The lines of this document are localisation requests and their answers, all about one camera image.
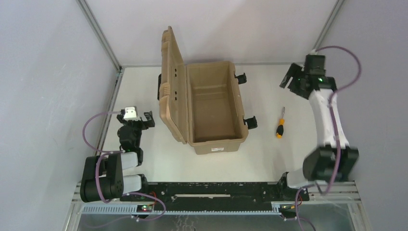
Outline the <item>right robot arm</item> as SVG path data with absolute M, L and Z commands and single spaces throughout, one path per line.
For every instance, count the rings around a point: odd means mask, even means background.
M 334 183 L 349 179 L 359 158 L 358 149 L 349 145 L 340 122 L 335 80 L 325 75 L 323 64 L 302 67 L 292 63 L 280 87 L 309 101 L 317 131 L 317 146 L 302 167 L 284 173 L 279 180 L 281 196 L 285 201 L 294 200 L 297 190 L 310 185 L 324 186 L 323 193 L 327 193 Z

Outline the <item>orange black handled screwdriver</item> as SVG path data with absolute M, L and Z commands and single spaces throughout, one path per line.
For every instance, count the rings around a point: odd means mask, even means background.
M 283 133 L 284 133 L 284 122 L 285 122 L 284 113 L 285 113 L 285 107 L 282 108 L 282 114 L 281 114 L 281 117 L 280 117 L 279 122 L 278 122 L 277 129 L 276 129 L 276 137 L 278 139 L 281 139 L 283 137 Z

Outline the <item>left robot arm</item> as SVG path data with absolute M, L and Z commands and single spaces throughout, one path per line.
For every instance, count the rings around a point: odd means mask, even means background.
M 148 192 L 144 174 L 125 176 L 123 172 L 142 165 L 141 135 L 144 130 L 155 126 L 153 113 L 145 112 L 145 120 L 137 116 L 134 108 L 123 109 L 115 112 L 115 115 L 122 125 L 117 131 L 119 150 L 100 151 L 100 156 L 86 158 L 79 191 L 80 198 L 85 203 L 107 203 L 124 194 Z

